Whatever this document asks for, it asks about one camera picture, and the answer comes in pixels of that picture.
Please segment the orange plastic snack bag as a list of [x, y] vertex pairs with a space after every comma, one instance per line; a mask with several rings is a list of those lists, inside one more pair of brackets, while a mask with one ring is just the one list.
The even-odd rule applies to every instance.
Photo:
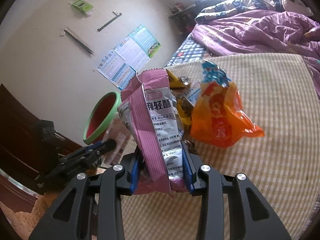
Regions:
[[226, 71], [208, 60], [200, 64], [202, 80], [190, 136], [219, 148], [231, 147], [243, 137], [263, 137], [263, 129], [244, 112], [240, 92]]

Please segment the pink silver snack wrapper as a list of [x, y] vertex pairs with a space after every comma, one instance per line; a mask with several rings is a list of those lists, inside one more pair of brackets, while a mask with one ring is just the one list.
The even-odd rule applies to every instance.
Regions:
[[185, 192], [181, 136], [165, 69], [134, 75], [121, 91], [119, 116], [131, 132], [148, 171], [135, 194]]

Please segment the blue patchwork quilt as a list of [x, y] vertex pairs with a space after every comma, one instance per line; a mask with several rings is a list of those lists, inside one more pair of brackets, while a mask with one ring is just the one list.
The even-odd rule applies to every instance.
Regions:
[[305, 16], [313, 16], [312, 10], [301, 0], [226, 0], [202, 9], [195, 17], [195, 22], [197, 24], [207, 24], [213, 20], [252, 10], [290, 11]]

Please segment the red bin with green rim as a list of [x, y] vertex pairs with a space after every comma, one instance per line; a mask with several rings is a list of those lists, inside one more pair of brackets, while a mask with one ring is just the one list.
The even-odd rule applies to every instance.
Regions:
[[83, 141], [86, 145], [95, 144], [103, 139], [120, 104], [121, 98], [118, 92], [109, 92], [97, 102], [84, 131]]

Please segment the yellow crumpled wrapper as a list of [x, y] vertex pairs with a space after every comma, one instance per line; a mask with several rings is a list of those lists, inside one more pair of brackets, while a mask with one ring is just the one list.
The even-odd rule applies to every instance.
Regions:
[[176, 77], [170, 70], [166, 69], [169, 79], [169, 87], [176, 99], [178, 119], [184, 128], [188, 129], [192, 124], [191, 114], [193, 105], [187, 99], [186, 92], [191, 87], [190, 79], [187, 76]]

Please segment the educational wall posters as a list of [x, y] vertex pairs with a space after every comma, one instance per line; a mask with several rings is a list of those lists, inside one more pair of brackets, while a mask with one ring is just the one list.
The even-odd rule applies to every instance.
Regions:
[[141, 24], [102, 58], [96, 70], [124, 90], [160, 47], [159, 41]]

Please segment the dark hanging wall strip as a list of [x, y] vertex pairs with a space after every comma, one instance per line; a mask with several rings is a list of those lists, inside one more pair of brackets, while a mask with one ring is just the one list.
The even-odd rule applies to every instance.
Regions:
[[60, 36], [65, 36], [66, 34], [69, 35], [78, 45], [80, 45], [89, 54], [94, 55], [94, 51], [90, 48], [90, 46], [69, 27], [63, 27]]

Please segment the green wall tissue box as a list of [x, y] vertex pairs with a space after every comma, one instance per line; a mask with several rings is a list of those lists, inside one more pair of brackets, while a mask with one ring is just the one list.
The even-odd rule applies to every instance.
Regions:
[[90, 15], [93, 11], [93, 5], [83, 0], [72, 0], [71, 7], [82, 13], [83, 15]]

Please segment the black wall rail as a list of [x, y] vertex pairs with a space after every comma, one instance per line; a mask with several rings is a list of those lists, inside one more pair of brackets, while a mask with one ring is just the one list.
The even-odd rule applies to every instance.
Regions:
[[101, 32], [102, 30], [104, 30], [108, 25], [110, 25], [111, 23], [113, 23], [116, 19], [120, 18], [122, 16], [121, 12], [117, 12], [117, 11], [112, 11], [112, 13], [114, 14], [114, 17], [112, 19], [110, 19], [108, 22], [106, 22], [103, 26], [101, 26], [100, 28], [97, 29], [97, 32]]

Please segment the blue plaid bed sheet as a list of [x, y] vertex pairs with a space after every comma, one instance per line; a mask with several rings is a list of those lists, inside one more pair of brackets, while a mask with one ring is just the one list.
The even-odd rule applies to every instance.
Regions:
[[199, 61], [204, 57], [214, 56], [212, 52], [196, 42], [189, 34], [164, 66], [171, 67], [177, 64]]

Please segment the purple quilt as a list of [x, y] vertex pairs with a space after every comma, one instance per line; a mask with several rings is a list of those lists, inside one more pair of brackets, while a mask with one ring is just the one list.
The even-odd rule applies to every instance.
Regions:
[[253, 10], [195, 25], [192, 38], [216, 56], [289, 53], [302, 56], [319, 91], [319, 23], [296, 12]]

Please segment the dark side table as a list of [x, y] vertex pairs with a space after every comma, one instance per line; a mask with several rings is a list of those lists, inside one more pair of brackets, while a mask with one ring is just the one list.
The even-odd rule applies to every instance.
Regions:
[[199, 13], [199, 6], [193, 3], [182, 10], [178, 10], [168, 17], [181, 35], [187, 36], [195, 27], [195, 17]]

